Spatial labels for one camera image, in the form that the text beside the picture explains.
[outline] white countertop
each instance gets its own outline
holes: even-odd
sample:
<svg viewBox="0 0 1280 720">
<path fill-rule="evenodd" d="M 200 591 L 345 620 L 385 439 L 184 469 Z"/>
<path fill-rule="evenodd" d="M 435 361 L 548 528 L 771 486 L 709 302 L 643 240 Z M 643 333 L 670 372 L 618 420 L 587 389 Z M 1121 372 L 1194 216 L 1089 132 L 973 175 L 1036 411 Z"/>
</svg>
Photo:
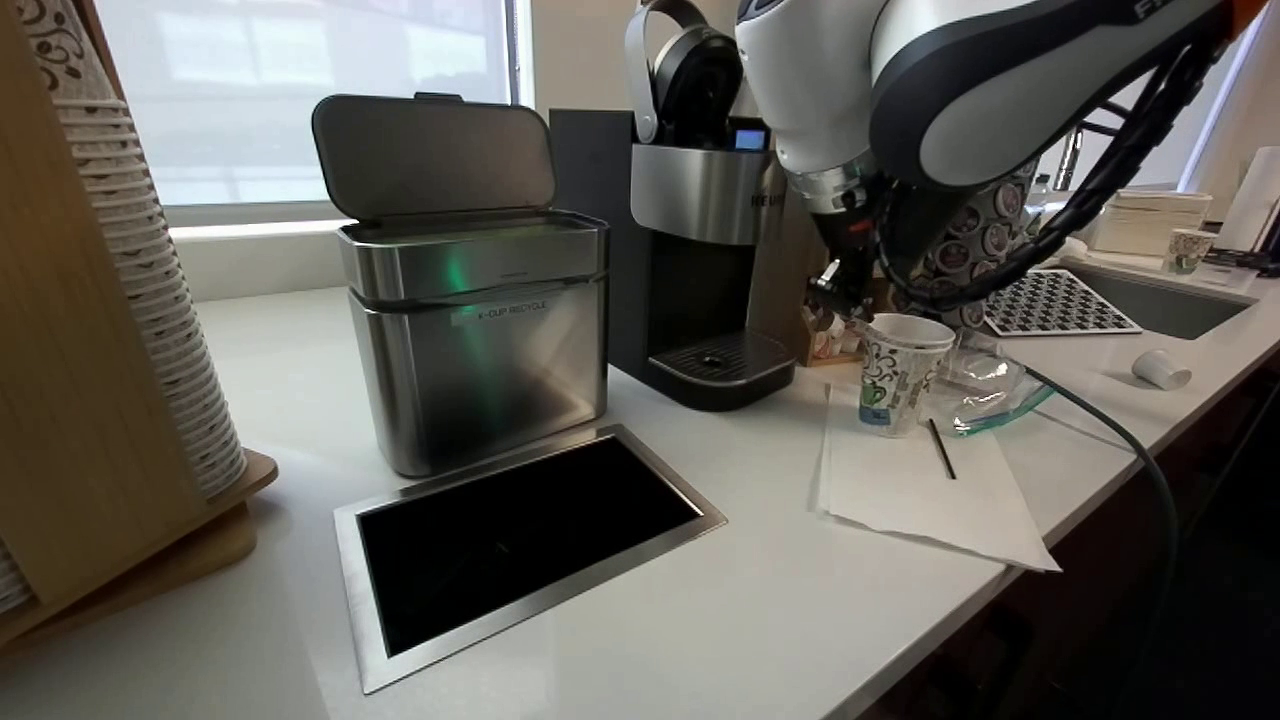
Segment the white countertop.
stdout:
<svg viewBox="0 0 1280 720">
<path fill-rule="evenodd" d="M 1204 341 L 1020 341 L 1012 356 L 1165 445 L 1280 341 L 1280 284 Z M 822 385 L 740 411 L 686 411 L 607 374 L 628 423 L 726 522 L 375 696 L 361 691 L 332 508 L 401 484 L 375 452 L 348 301 L 332 292 L 200 306 L 241 439 L 274 454 L 254 495 L 259 547 L 227 570 L 23 653 L 0 715 L 272 720 L 808 720 L 855 715 L 1016 570 L 810 510 Z M 1126 365 L 1159 347 L 1194 367 L 1178 390 Z M 1060 539 L 1121 486 L 1131 452 L 1049 400 L 999 428 L 1036 522 Z"/>
</svg>

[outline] keurig coffee machine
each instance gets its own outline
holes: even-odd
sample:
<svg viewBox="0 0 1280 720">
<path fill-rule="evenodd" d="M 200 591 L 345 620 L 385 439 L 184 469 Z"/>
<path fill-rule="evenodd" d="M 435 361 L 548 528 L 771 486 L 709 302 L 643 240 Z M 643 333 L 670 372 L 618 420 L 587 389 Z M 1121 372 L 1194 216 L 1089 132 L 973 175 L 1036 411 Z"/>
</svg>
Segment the keurig coffee machine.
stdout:
<svg viewBox="0 0 1280 720">
<path fill-rule="evenodd" d="M 607 237 L 607 365 L 686 409 L 742 409 L 791 380 L 795 352 L 748 333 L 765 125 L 720 146 L 636 143 L 631 112 L 550 106 L 556 203 Z"/>
</svg>

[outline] sink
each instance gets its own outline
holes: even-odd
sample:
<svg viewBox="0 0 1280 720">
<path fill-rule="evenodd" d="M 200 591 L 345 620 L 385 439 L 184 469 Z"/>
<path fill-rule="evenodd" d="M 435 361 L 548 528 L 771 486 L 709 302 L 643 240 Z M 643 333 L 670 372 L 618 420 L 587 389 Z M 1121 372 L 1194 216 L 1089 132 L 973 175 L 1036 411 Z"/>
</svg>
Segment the sink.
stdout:
<svg viewBox="0 0 1280 720">
<path fill-rule="evenodd" d="M 1231 295 L 1174 277 L 1165 280 L 1098 262 L 1069 267 L 1140 329 L 1178 341 L 1194 341 L 1252 302 L 1252 295 Z"/>
<path fill-rule="evenodd" d="M 720 522 L 623 428 L 337 510 L 365 691 L 438 665 Z"/>
</svg>

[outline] black coffee machine base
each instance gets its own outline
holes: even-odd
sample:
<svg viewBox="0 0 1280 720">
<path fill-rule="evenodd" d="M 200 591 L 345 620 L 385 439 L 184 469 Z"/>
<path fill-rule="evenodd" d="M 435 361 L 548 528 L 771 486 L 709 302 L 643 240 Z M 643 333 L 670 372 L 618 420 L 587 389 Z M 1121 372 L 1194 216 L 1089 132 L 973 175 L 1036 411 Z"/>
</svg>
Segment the black coffee machine base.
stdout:
<svg viewBox="0 0 1280 720">
<path fill-rule="evenodd" d="M 658 356 L 617 356 L 618 372 L 685 409 L 731 411 L 791 385 L 795 361 L 766 337 L 713 337 Z"/>
</svg>

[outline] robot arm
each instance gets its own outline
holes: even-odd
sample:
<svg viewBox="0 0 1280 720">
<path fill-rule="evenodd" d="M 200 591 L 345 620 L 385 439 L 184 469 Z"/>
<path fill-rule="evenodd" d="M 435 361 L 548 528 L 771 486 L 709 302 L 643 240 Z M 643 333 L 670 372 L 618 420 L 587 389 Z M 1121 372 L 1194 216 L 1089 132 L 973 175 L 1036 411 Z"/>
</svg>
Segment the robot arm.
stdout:
<svg viewBox="0 0 1280 720">
<path fill-rule="evenodd" d="M 1165 141 L 1241 0 L 753 0 L 735 24 L 774 154 L 831 250 L 818 292 L 860 302 L 872 258 L 902 295 L 965 302 L 1016 280 L 1085 226 Z M 1007 262 L 911 284 L 921 254 L 975 197 L 1149 77 L 1110 146 Z"/>
</svg>

